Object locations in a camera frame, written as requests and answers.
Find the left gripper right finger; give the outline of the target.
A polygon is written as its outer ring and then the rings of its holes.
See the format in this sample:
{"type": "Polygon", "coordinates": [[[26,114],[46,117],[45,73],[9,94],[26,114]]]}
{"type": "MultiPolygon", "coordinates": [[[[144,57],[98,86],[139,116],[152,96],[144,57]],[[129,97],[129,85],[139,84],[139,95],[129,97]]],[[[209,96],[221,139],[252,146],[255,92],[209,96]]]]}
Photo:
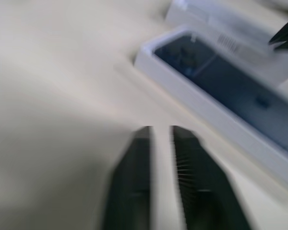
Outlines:
{"type": "Polygon", "coordinates": [[[228,177],[199,139],[180,126],[172,136],[187,230],[252,230],[228,177]]]}

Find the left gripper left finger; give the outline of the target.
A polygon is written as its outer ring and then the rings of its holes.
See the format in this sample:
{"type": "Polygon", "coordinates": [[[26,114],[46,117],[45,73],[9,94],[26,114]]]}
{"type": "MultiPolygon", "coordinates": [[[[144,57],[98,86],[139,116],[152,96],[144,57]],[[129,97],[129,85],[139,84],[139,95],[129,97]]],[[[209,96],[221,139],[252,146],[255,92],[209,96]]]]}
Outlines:
{"type": "Polygon", "coordinates": [[[150,230],[151,127],[135,131],[113,170],[102,230],[150,230]]]}

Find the white phone box lid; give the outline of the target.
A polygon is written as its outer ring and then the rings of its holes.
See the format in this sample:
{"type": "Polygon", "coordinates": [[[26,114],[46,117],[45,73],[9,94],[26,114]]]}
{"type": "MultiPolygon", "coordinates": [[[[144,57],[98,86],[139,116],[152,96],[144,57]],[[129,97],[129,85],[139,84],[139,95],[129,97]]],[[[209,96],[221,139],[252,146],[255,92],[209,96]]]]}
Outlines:
{"type": "Polygon", "coordinates": [[[288,51],[275,52],[268,44],[288,15],[257,0],[173,0],[165,21],[189,27],[265,84],[277,87],[288,80],[288,51]]]}

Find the white phone box base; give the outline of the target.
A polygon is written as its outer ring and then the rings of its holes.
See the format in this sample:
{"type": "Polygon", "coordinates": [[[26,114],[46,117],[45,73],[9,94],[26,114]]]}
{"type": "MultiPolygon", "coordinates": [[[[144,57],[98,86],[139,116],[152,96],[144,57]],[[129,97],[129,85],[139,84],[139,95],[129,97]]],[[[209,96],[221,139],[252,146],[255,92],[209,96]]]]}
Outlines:
{"type": "MultiPolygon", "coordinates": [[[[141,45],[135,59],[135,67],[161,85],[192,112],[201,116],[222,136],[237,144],[266,168],[288,180],[288,151],[258,132],[154,54],[157,48],[184,35],[189,35],[192,39],[201,39],[222,56],[204,37],[189,27],[182,26],[141,45]]],[[[248,73],[235,64],[233,65],[288,101],[277,91],[277,87],[265,84],[256,79],[252,73],[248,73]]]]}

